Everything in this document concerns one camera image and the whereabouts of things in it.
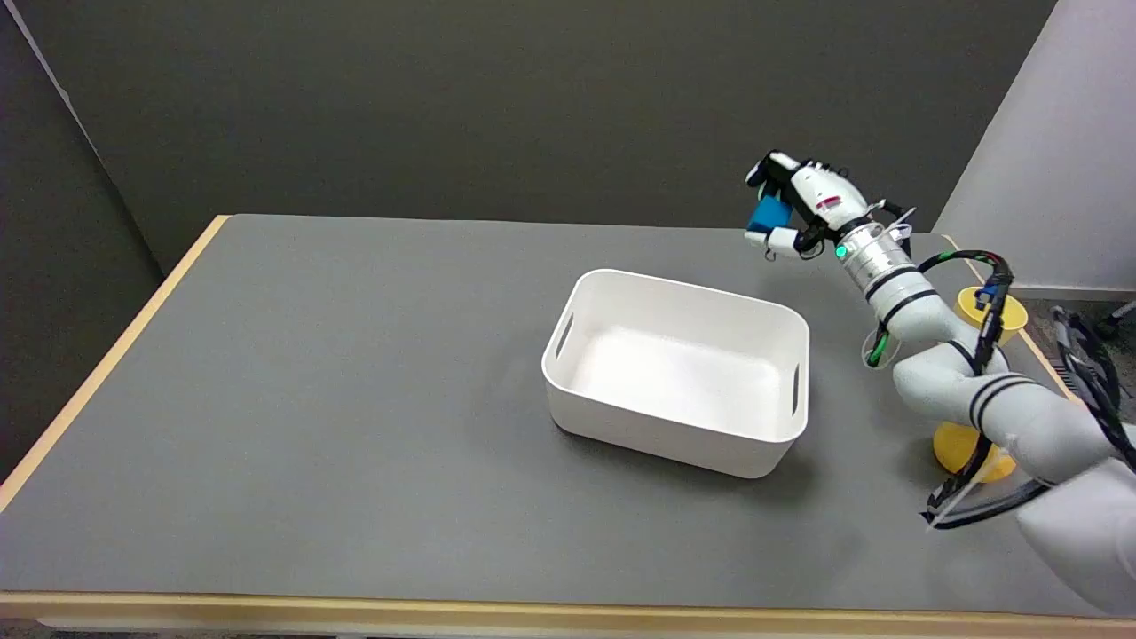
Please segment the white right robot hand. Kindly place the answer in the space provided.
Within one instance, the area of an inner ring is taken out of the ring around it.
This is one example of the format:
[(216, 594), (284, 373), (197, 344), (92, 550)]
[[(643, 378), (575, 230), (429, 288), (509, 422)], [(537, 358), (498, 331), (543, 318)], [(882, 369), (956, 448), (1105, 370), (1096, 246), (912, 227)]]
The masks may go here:
[(755, 163), (745, 182), (755, 189), (758, 202), (744, 238), (762, 249), (767, 260), (812, 259), (827, 242), (836, 244), (870, 223), (864, 196), (847, 181), (845, 171), (828, 163), (795, 161), (774, 150)]

